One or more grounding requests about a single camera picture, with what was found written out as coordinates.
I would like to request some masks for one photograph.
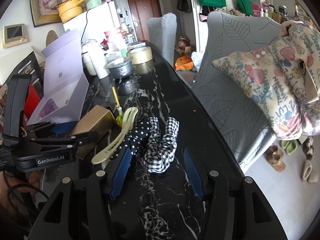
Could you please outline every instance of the refrigerator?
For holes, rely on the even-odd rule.
[[[82,42],[95,39],[101,43],[106,39],[105,32],[120,28],[120,19],[115,2],[106,2],[96,8],[90,9],[63,24],[64,30],[77,29]]]

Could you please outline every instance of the chair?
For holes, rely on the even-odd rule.
[[[248,52],[278,40],[281,25],[268,17],[208,16],[208,41],[192,91],[200,100],[245,173],[276,139],[263,112],[212,61]]]
[[[177,17],[168,13],[160,18],[147,21],[150,42],[161,53],[162,57],[173,67],[174,44],[177,31]]]

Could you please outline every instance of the stainless steel bowl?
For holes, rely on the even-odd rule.
[[[109,63],[106,68],[110,71],[114,79],[125,78],[133,72],[132,60],[133,57],[118,58]]]

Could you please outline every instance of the yellow electric pot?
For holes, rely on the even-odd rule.
[[[82,14],[82,8],[80,4],[84,3],[86,0],[66,0],[65,2],[59,4],[58,12],[62,23],[66,23],[68,20]]]

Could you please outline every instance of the black marble table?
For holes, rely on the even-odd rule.
[[[136,65],[134,73],[126,79],[115,81],[109,75],[102,86],[98,79],[88,77],[90,87],[83,116],[97,104],[115,110],[110,89],[115,86],[124,110],[132,106],[139,109],[136,121],[157,116],[162,134],[169,116],[180,122],[175,158],[166,172],[149,173],[143,165],[141,150],[133,157],[121,194],[109,203],[109,210],[118,239],[196,239],[206,206],[194,195],[183,164],[183,150],[191,147],[193,157],[206,171],[218,170],[235,179],[242,178],[243,173],[192,91],[153,47],[152,53],[154,60]],[[97,152],[118,132],[119,129],[112,130],[99,143]],[[44,192],[51,194],[66,176],[82,179],[101,169],[91,164],[93,154],[85,160],[77,159],[74,163],[47,169]]]

